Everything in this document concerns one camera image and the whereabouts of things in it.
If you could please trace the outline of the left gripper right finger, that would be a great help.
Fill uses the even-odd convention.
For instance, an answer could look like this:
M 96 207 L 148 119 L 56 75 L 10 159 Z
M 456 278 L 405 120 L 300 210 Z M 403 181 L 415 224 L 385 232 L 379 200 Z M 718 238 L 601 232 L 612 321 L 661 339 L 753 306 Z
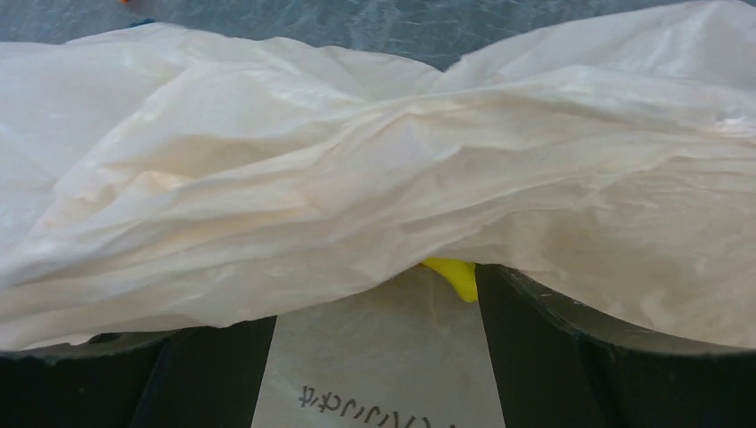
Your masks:
M 754 426 L 753 350 L 633 325 L 508 267 L 475 274 L 507 426 Z

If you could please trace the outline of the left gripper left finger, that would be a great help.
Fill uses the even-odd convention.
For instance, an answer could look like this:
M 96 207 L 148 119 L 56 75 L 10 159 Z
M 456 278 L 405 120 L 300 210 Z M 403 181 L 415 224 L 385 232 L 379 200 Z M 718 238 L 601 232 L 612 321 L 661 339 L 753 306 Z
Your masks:
M 3 427 L 249 427 L 275 317 L 1 354 Z

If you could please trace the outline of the yellow fake banana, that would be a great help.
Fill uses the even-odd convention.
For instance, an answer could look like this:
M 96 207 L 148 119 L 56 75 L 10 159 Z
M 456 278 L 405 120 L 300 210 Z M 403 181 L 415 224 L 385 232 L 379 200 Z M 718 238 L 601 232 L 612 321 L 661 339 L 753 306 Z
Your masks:
M 472 303 L 479 299 L 474 263 L 457 259 L 428 258 L 422 264 L 444 277 L 463 301 Z

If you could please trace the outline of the orange plastic bag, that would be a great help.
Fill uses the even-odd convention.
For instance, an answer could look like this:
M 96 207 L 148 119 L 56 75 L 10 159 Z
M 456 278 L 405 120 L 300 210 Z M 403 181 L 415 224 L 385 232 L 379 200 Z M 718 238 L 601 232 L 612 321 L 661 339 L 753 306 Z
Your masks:
M 428 258 L 755 353 L 754 7 L 446 70 L 167 23 L 2 43 L 3 351 L 275 317 L 249 427 L 509 427 Z

